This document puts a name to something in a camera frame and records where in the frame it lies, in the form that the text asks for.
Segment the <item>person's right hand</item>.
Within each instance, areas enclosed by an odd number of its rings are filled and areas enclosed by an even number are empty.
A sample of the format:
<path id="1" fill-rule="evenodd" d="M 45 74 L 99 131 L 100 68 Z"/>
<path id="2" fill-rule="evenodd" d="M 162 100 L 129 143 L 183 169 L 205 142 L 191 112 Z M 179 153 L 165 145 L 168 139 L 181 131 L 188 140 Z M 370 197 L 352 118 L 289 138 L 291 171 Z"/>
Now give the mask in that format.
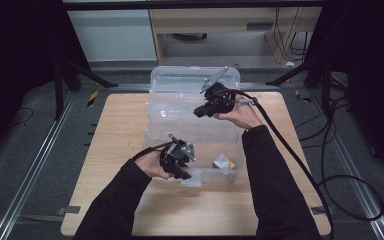
<path id="1" fill-rule="evenodd" d="M 244 97 L 237 95 L 235 105 L 230 112 L 216 113 L 213 117 L 218 120 L 230 121 L 237 127 L 246 130 L 262 125 L 262 121 L 257 116 L 251 105 L 241 103 L 241 100 L 244 100 Z"/>

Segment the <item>clear plastic storage box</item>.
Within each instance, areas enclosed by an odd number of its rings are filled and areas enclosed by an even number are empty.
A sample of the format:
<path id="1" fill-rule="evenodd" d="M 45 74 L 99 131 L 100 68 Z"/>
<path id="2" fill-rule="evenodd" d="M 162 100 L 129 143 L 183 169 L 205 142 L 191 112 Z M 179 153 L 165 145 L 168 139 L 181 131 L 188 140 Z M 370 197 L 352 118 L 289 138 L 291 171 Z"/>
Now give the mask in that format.
<path id="1" fill-rule="evenodd" d="M 194 144 L 196 160 L 186 166 L 191 177 L 181 179 L 185 186 L 231 184 L 244 165 L 239 128 L 213 116 L 198 118 L 193 113 L 206 103 L 204 94 L 199 93 L 204 79 L 223 68 L 160 66 L 151 72 L 147 102 L 149 124 L 144 145 L 160 145 L 163 150 L 171 141 L 170 134 Z M 240 74 L 236 69 L 228 68 L 219 82 L 229 89 L 238 89 Z M 221 154 L 236 165 L 233 170 L 212 167 L 212 162 Z"/>

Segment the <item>black metal stand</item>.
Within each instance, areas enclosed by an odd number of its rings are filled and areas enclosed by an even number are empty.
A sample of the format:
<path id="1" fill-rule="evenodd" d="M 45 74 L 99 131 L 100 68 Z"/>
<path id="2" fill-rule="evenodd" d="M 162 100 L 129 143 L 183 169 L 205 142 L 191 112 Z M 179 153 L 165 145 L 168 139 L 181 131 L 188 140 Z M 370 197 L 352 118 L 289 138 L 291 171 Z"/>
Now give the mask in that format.
<path id="1" fill-rule="evenodd" d="M 285 73 L 276 80 L 267 82 L 267 85 L 279 86 L 303 71 L 308 72 L 304 82 L 307 88 L 314 88 L 318 83 L 322 84 L 321 106 L 322 110 L 330 116 L 331 63 L 328 59 L 314 57 L 306 60 L 303 64 Z"/>
<path id="2" fill-rule="evenodd" d="M 91 70 L 87 70 L 85 67 L 76 64 L 72 61 L 57 62 L 54 65 L 54 89 L 55 89 L 55 102 L 56 113 L 55 119 L 58 120 L 64 111 L 64 95 L 63 95 L 63 83 L 66 83 L 70 91 L 77 91 L 81 87 L 80 80 L 77 75 L 81 74 L 98 83 L 105 88 L 117 87 L 117 84 L 111 83 L 102 79 L 98 75 L 94 74 Z"/>

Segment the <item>white cabinet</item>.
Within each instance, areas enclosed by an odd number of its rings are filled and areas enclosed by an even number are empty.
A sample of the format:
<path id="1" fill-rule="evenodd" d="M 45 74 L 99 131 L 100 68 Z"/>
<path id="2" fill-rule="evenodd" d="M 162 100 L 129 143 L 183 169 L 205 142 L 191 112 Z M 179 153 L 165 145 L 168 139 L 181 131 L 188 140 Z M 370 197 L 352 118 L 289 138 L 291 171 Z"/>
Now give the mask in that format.
<path id="1" fill-rule="evenodd" d="M 157 59 L 147 10 L 70 11 L 88 62 Z"/>

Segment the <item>yellow black floor tape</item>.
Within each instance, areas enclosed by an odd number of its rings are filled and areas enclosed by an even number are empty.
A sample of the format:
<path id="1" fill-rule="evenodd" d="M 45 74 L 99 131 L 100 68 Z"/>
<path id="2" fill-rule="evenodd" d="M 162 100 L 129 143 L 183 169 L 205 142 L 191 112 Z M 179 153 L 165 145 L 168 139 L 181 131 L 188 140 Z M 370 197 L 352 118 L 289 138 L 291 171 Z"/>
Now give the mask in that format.
<path id="1" fill-rule="evenodd" d="M 303 96 L 301 95 L 300 91 L 297 90 L 297 89 L 294 90 L 294 95 L 295 95 L 296 98 L 298 98 L 299 100 L 301 100 L 301 101 L 303 101 L 303 102 L 305 102 L 305 103 L 311 103 L 311 102 L 312 102 L 311 98 L 309 98 L 309 97 L 303 97 Z"/>
<path id="2" fill-rule="evenodd" d="M 90 95 L 90 97 L 89 97 L 89 100 L 88 100 L 88 102 L 87 102 L 87 107 L 91 107 L 91 106 L 93 106 L 93 104 L 94 104 L 94 102 L 95 102 L 95 100 L 96 100 L 96 98 L 97 98 L 97 96 L 98 96 L 98 91 L 93 91 L 92 93 L 91 93 L 91 95 Z"/>

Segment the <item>person's left hand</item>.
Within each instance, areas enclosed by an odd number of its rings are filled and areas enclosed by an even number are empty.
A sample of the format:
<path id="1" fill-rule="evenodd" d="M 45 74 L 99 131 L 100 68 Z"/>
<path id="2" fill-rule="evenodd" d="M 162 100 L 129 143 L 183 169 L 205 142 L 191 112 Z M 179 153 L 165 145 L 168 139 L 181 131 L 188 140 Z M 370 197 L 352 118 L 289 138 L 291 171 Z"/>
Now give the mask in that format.
<path id="1" fill-rule="evenodd" d="M 171 173 L 165 172 L 160 166 L 159 162 L 160 152 L 152 151 L 144 156 L 135 160 L 135 164 L 150 178 L 160 177 L 162 179 L 169 179 L 172 177 Z"/>

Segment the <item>small white yellow carton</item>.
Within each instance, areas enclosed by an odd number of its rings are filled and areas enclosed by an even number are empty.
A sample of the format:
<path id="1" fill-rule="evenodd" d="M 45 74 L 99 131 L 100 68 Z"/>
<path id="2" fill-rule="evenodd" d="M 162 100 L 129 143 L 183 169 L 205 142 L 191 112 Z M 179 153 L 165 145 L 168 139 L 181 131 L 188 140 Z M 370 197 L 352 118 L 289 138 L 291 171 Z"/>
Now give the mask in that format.
<path id="1" fill-rule="evenodd" d="M 212 162 L 212 167 L 221 170 L 233 170 L 236 165 L 225 155 L 221 154 Z"/>

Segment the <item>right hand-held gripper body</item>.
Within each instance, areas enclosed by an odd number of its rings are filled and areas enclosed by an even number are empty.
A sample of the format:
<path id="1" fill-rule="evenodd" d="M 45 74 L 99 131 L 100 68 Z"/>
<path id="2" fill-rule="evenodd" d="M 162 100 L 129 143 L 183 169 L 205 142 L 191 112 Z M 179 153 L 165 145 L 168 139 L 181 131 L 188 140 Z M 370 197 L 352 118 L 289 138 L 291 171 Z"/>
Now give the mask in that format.
<path id="1" fill-rule="evenodd" d="M 199 90 L 200 94 L 204 94 L 205 104 L 211 104 L 211 111 L 216 113 L 228 113 L 235 105 L 235 93 L 219 82 L 219 79 L 229 70 L 224 67 L 222 70 L 205 78 L 204 83 Z"/>

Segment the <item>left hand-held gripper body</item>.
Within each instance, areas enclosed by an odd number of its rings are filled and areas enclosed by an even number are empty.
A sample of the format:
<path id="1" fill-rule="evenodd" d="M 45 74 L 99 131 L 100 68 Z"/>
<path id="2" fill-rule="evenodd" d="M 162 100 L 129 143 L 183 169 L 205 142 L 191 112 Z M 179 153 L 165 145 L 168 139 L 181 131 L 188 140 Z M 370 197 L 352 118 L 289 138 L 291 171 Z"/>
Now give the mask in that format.
<path id="1" fill-rule="evenodd" d="M 160 154 L 160 165 L 165 172 L 183 173 L 182 168 L 190 161 L 195 161 L 195 146 L 169 135 L 171 141 L 164 145 Z"/>

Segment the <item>metal floor rail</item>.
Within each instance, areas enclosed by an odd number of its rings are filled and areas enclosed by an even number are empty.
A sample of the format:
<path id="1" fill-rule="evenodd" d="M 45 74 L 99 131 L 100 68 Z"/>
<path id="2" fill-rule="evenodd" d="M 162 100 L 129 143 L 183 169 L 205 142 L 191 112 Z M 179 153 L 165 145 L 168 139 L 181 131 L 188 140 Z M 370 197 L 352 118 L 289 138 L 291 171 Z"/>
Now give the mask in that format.
<path id="1" fill-rule="evenodd" d="M 345 97 L 330 100 L 330 116 L 328 116 L 321 106 L 321 93 L 310 90 L 309 95 L 314 100 L 316 109 L 325 125 L 322 130 L 321 159 L 320 159 L 320 187 L 325 193 L 331 207 L 337 212 L 344 213 L 357 222 L 368 223 L 374 232 L 376 240 L 384 240 L 384 199 L 374 185 L 363 177 L 357 168 L 353 158 L 341 138 L 335 122 L 336 113 L 346 105 Z M 326 173 L 326 148 L 331 146 L 335 151 L 335 159 L 339 161 L 342 168 L 340 173 Z M 342 203 L 341 200 L 332 193 L 329 185 L 346 182 L 349 189 L 355 195 L 358 203 L 358 210 L 351 210 L 350 205 Z"/>
<path id="2" fill-rule="evenodd" d="M 13 198 L 11 204 L 0 219 L 0 240 L 7 240 L 13 227 L 19 218 L 25 203 L 42 171 L 44 164 L 55 144 L 57 137 L 64 125 L 73 105 L 73 101 L 78 93 L 69 91 L 67 99 L 63 102 L 63 110 L 61 115 L 53 121 L 47 135 L 36 154 L 27 174 L 25 175 L 18 191 Z"/>

